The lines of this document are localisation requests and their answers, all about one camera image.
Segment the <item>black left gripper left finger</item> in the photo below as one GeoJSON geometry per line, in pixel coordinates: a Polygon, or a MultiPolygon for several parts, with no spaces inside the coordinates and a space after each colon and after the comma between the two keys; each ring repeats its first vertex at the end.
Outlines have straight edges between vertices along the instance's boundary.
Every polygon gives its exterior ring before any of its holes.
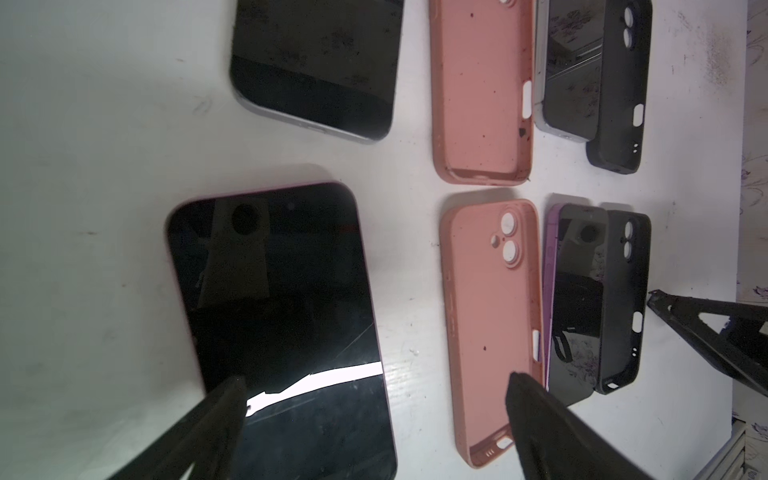
{"type": "Polygon", "coordinates": [[[228,479],[245,421],[246,385],[222,382],[114,479],[228,479]]]}

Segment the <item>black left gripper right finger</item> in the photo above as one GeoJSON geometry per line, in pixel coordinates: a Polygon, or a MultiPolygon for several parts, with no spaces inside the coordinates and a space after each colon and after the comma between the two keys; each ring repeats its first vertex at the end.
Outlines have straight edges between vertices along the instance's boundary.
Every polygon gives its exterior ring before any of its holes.
{"type": "Polygon", "coordinates": [[[527,479],[647,479],[531,376],[509,377],[505,405],[527,479]]]}

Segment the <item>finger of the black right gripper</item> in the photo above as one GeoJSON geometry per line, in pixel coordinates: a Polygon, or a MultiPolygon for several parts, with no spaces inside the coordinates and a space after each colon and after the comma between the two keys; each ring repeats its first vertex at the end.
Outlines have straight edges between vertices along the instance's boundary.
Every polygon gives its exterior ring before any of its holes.
{"type": "Polygon", "coordinates": [[[647,306],[713,368],[767,395],[767,308],[649,293],[647,306]]]}

